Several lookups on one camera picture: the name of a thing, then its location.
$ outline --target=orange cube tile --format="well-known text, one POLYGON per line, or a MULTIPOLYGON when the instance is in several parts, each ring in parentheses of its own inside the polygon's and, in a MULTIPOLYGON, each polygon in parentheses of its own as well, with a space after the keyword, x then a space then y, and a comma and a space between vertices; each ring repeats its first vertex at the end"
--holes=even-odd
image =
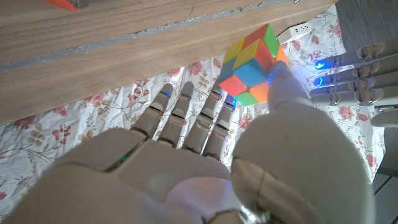
POLYGON ((289 60, 287 60, 286 54, 284 53, 284 50, 282 49, 281 46, 279 46, 278 55, 275 58, 275 62, 277 62, 279 60, 285 62, 286 65, 289 66, 289 60))
POLYGON ((268 99, 268 83, 262 82, 250 88, 250 93, 255 97, 259 103, 265 103, 268 99))

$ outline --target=green cube tile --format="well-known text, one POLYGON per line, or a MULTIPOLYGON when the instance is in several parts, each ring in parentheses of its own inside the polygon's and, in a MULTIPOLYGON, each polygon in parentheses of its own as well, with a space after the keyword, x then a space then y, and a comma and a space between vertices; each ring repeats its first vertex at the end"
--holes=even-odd
POLYGON ((272 56, 276 58, 276 56, 278 55, 279 42, 270 25, 268 25, 266 36, 264 37, 264 42, 266 43, 272 56))
POLYGON ((243 106, 250 106, 258 104, 259 102, 255 99, 255 97, 250 92, 244 92, 234 96, 234 98, 240 102, 243 106))

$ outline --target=wooden table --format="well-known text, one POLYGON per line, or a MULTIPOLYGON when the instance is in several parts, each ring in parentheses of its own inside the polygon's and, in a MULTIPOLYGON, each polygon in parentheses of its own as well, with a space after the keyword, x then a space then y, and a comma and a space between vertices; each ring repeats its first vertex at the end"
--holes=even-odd
MULTIPOLYGON (((3 0, 0 64, 72 49, 248 4, 255 0, 91 0, 79 12, 38 0, 3 0)), ((87 52, 41 61, 0 73, 0 123, 153 77, 223 54, 226 47, 271 23, 275 34, 309 21, 337 0, 270 0, 260 7, 145 35, 87 52)))

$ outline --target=yellow cube face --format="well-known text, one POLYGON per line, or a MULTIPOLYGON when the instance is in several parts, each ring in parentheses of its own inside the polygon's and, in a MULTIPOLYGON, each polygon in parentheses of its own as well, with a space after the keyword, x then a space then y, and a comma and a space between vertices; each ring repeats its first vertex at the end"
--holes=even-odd
POLYGON ((238 40, 237 42, 233 43, 226 49, 225 57, 224 57, 224 62, 227 63, 229 62, 232 58, 235 58, 238 56, 238 54, 242 51, 242 46, 244 43, 245 37, 242 39, 238 40))
POLYGON ((244 63, 253 59, 256 56, 259 43, 260 43, 260 40, 256 40, 251 45, 249 45, 245 49, 243 49, 242 52, 236 58, 233 69, 236 69, 239 66, 243 65, 244 63))

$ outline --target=floral bedsheet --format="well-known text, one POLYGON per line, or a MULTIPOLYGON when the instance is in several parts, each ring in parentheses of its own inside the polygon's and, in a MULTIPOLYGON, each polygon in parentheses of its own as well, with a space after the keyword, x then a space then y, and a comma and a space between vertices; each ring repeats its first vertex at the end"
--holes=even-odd
MULTIPOLYGON (((311 21, 311 34, 284 44, 290 69, 307 91, 314 88, 312 81, 319 76, 342 70, 315 70, 314 63, 321 58, 342 54, 341 29, 335 6, 311 21)), ((177 68, 167 73, 118 89, 91 96, 69 105, 55 108, 13 123, 0 126, 0 215, 7 215, 34 185, 41 173, 52 162, 77 144, 115 127, 129 128, 149 106, 165 83, 174 86, 174 93, 156 133, 158 137, 170 109, 183 84, 195 85, 186 123, 179 145, 187 135, 220 74, 223 55, 177 68)), ((319 107, 346 133, 363 157, 364 166, 373 181, 383 158, 385 147, 383 128, 370 125, 372 107, 319 107)), ((267 113, 267 105, 237 106, 224 149, 223 162, 231 163, 231 153, 248 124, 257 116, 267 113)))

